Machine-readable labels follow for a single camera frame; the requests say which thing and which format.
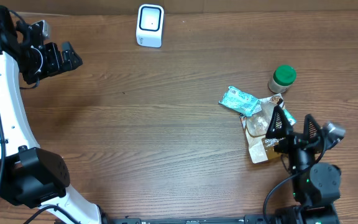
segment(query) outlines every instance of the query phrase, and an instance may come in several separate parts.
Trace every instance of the small bottle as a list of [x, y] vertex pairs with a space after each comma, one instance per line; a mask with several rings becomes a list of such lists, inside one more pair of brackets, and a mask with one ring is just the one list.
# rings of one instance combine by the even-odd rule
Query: small bottle
[[268, 81], [268, 88], [274, 93], [285, 92], [295, 81], [296, 71], [289, 65], [281, 65]]

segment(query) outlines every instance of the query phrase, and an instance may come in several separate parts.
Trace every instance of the wooden table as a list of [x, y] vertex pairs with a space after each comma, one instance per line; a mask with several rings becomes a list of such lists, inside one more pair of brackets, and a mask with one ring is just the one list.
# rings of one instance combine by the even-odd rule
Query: wooden table
[[[43, 149], [64, 157], [71, 184], [112, 217], [233, 217], [260, 213], [287, 177], [280, 160], [253, 164], [238, 114], [218, 104], [229, 85], [258, 98], [283, 64], [283, 96], [347, 136], [323, 159], [342, 169], [341, 223], [358, 223], [358, 11], [167, 15], [161, 49], [139, 47], [136, 16], [46, 19], [84, 61], [22, 96]], [[269, 210], [295, 204], [289, 184]], [[0, 202], [0, 223], [35, 210]], [[43, 213], [34, 223], [52, 223]]]

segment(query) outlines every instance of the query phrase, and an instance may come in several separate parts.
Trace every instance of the label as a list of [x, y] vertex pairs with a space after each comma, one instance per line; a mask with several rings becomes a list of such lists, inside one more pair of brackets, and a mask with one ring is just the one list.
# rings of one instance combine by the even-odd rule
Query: label
[[267, 159], [273, 159], [280, 155], [274, 151], [274, 146], [278, 144], [278, 139], [262, 138], [262, 144], [264, 145]]
[[285, 92], [291, 85], [282, 86], [277, 84], [273, 77], [268, 81], [268, 88], [274, 93], [283, 93]]

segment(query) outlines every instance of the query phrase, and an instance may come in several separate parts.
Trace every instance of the snack wrapper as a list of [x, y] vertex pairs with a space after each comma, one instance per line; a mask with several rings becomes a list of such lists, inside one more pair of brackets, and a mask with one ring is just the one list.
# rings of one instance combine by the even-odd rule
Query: snack wrapper
[[219, 103], [246, 116], [252, 116], [260, 111], [258, 98], [244, 93], [234, 86], [229, 86], [229, 91], [223, 95], [222, 101]]
[[280, 156], [280, 153], [274, 151], [274, 145], [278, 144], [279, 139], [267, 139], [266, 131], [272, 119], [273, 109], [277, 103], [282, 100], [280, 107], [284, 110], [285, 116], [291, 125], [296, 123], [295, 118], [285, 109], [284, 100], [281, 94], [260, 99], [259, 105], [251, 117], [244, 114], [240, 115], [242, 127], [246, 132], [248, 141], [248, 150], [251, 160], [254, 164], [274, 159]]

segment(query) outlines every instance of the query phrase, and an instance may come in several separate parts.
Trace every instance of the white square device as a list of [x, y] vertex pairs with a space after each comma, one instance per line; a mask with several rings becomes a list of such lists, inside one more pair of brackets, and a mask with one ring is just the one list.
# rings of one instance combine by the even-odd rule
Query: white square device
[[153, 4], [143, 4], [137, 14], [136, 41], [144, 47], [161, 47], [164, 9]]

